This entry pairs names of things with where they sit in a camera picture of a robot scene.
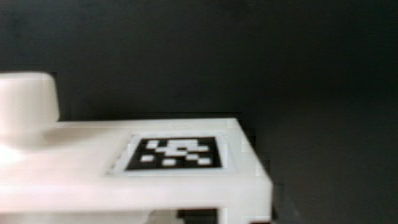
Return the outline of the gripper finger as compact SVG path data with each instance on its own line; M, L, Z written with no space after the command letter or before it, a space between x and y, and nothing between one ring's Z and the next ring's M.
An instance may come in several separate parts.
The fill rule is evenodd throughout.
M219 224L216 209L187 209L178 211L184 224Z

